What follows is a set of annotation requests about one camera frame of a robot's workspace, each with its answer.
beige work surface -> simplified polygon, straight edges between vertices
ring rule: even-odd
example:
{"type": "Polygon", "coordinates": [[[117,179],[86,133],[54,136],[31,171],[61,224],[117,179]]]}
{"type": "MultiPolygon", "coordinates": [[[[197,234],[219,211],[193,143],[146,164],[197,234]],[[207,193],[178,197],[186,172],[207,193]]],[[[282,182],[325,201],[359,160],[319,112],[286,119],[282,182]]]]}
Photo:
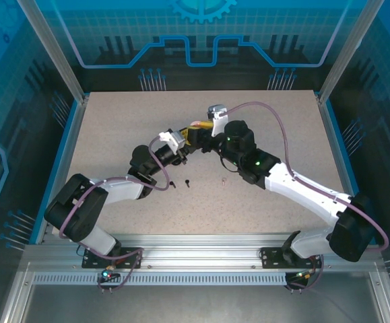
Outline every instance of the beige work surface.
{"type": "MultiPolygon", "coordinates": [[[[133,149],[162,131],[205,120],[207,108],[248,101],[270,104],[282,117],[292,168],[341,190],[331,148],[312,91],[100,92],[91,93],[69,177],[124,176],[133,149]]],[[[253,106],[230,115],[245,120],[259,148],[284,159],[274,116],[253,106]]],[[[214,152],[197,151],[187,165],[166,168],[176,189],[103,208],[98,224],[112,234],[248,234],[291,232],[325,224],[286,197],[246,183],[225,170],[214,152]],[[190,180],[190,188],[185,180],[190,180]]],[[[154,176],[164,186],[164,175],[154,176]]]]}

metal base plate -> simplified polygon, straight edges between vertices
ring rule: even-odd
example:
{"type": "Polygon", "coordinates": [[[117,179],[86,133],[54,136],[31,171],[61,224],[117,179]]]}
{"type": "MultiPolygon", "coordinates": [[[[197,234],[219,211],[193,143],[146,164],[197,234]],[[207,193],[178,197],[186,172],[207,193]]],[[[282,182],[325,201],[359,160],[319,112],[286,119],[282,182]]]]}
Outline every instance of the metal base plate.
{"type": "MultiPolygon", "coordinates": [[[[261,251],[259,251],[259,257],[262,260],[262,268],[264,269],[313,268],[313,262],[308,258],[297,260],[295,266],[289,265],[283,259],[281,248],[262,248],[261,251]]],[[[316,260],[315,266],[316,268],[321,268],[321,261],[316,260]]]]}
{"type": "MultiPolygon", "coordinates": [[[[121,247],[121,256],[124,254],[128,254],[132,251],[135,251],[139,248],[126,248],[121,247]]],[[[133,256],[127,257],[125,261],[119,263],[117,265],[117,268],[119,269],[130,269],[133,266],[133,263],[136,261],[136,254],[133,256]]],[[[141,268],[141,261],[142,259],[137,263],[135,266],[136,269],[141,268]]],[[[104,269],[107,266],[111,265],[111,260],[102,259],[100,257],[97,257],[97,255],[92,254],[87,249],[84,250],[84,258],[82,260],[82,268],[89,268],[89,269],[104,269]]]]}

